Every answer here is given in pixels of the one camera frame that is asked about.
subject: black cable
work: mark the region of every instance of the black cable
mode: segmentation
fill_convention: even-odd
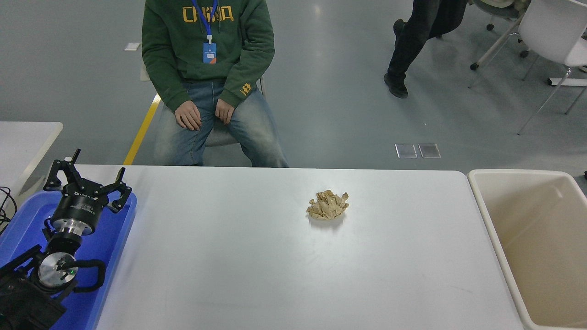
[[[0,187],[0,191],[6,195],[6,197],[4,197],[4,200],[2,201],[2,204],[0,205],[0,225],[1,225],[4,223],[10,223],[10,221],[12,220],[11,218],[9,218],[7,216],[6,210],[4,209],[4,205],[6,205],[6,202],[8,201],[8,199],[10,198],[10,200],[12,201],[12,204],[14,205],[14,214],[12,215],[13,218],[14,218],[14,215],[16,214],[16,211],[18,211],[18,206],[16,206],[16,201],[10,195],[11,189],[9,187]],[[0,230],[0,235],[2,235],[2,233],[4,233],[4,231],[6,230],[7,227],[8,227],[8,225],[6,225],[2,230]]]

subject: blue jeans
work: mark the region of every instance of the blue jeans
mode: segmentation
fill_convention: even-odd
[[[216,103],[223,82],[185,83],[185,89],[200,111],[199,130],[183,129],[174,112],[163,107],[155,141],[156,165],[203,166],[204,145],[214,127]],[[275,121],[269,105],[258,89],[234,110],[228,131],[241,144],[254,167],[289,167],[279,144]]]

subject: white bin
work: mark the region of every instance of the white bin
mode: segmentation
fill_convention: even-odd
[[[528,329],[587,329],[587,198],[557,171],[468,174]]]

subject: plastic bin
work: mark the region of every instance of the plastic bin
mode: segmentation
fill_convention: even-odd
[[[110,200],[119,198],[118,192]],[[44,220],[51,216],[61,200],[59,191],[40,191],[30,196],[19,208],[6,231],[0,237],[0,267],[35,244],[45,250],[47,241],[41,230]],[[83,236],[82,246],[76,252],[78,260],[100,259],[106,264],[104,285],[96,291],[71,293],[62,304],[67,308],[51,330],[93,330],[96,328],[116,266],[132,226],[137,197],[131,193],[118,213],[104,210],[96,232]],[[76,276],[80,286],[96,282],[95,269],[81,268]]]
[[[587,329],[587,199],[557,171],[473,170],[469,182],[527,329]]]

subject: hoodie sleeve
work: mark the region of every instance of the hoodie sleeve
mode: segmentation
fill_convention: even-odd
[[[191,100],[181,85],[171,39],[163,19],[155,11],[150,0],[145,3],[143,16],[143,62],[149,78],[161,99],[175,111],[182,103]]]
[[[245,100],[275,54],[273,27],[265,0],[251,0],[241,15],[241,57],[228,72],[220,99],[233,107]]]

